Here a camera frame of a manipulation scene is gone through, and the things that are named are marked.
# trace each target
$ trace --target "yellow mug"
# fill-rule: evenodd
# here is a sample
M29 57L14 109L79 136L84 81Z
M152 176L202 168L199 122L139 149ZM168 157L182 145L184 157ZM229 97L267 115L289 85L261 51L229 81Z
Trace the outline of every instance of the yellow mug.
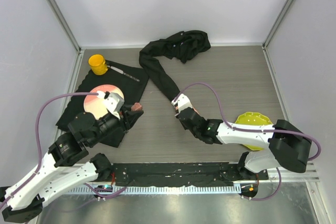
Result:
M105 74L108 69L103 55L92 55L89 58L89 65L93 73L98 76Z

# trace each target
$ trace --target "green-yellow dish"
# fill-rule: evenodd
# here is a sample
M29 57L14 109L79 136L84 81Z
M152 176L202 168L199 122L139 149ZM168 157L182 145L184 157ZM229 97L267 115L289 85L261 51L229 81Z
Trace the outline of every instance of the green-yellow dish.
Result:
M271 120L258 112L246 112L244 114L241 114L236 122L237 124L247 124L247 125L268 125L272 124ZM252 146L252 145L247 145L244 144L247 148L249 148L252 151L261 151L263 148L257 147L257 146Z

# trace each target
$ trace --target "white gear rack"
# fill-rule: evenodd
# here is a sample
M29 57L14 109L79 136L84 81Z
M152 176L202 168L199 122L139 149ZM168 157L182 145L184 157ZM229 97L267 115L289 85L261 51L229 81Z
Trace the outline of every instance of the white gear rack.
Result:
M102 184L90 184L96 188ZM113 192L123 188L122 186L113 186ZM111 192L100 191L100 194L109 195ZM128 187L122 195L183 195L183 194L239 194L241 193L240 184L233 186L216 186L216 187L196 187L196 186L182 186L182 187ZM94 193L85 185L78 186L70 190L67 195L94 195Z

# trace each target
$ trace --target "wood grain surface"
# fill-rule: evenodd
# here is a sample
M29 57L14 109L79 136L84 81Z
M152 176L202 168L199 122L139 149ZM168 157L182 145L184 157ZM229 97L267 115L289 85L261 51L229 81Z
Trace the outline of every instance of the wood grain surface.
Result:
M139 48L85 50L77 86L89 71L91 55L128 66L140 67ZM261 46L213 47L182 64L177 59L158 57L166 73L180 89L193 82L207 82L218 92L227 119L234 122L247 111L260 112L272 120L283 119L275 88ZM204 86L185 92L205 118L220 119L215 96ZM221 162L239 160L248 149L238 144L207 145L185 131L168 99L150 80L141 99L144 114L125 136L119 148L97 144L88 149L88 161L104 153L112 163Z

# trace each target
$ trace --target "white wall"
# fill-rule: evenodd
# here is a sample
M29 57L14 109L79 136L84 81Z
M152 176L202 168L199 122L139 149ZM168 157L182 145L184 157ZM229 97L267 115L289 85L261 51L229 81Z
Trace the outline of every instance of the white wall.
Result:
M336 4L296 0L269 46L293 123L322 144L315 164L336 211Z
M0 0L0 6L0 186L8 186L37 164L37 111L66 92L76 52L46 0ZM60 110L56 102L41 118L44 152Z
M56 0L81 46L145 45L199 29L212 43L264 42L285 0Z

